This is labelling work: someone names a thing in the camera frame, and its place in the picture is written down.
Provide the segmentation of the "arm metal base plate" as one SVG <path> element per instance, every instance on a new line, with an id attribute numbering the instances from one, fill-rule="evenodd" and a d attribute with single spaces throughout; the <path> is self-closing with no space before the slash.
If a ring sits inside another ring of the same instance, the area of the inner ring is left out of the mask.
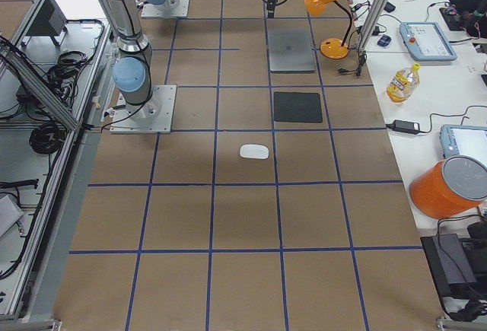
<path id="1" fill-rule="evenodd" d="M 145 0 L 142 18 L 145 19 L 174 19 L 186 18 L 189 10 L 189 0 Z"/>
<path id="2" fill-rule="evenodd" d="M 110 125 L 113 134 L 153 134 L 170 133 L 173 109 L 177 95 L 176 85 L 153 85 L 151 99 L 131 116 L 138 107 L 127 105 L 122 93 L 119 93 L 118 104 L 124 108 L 113 114 L 115 123 Z"/>

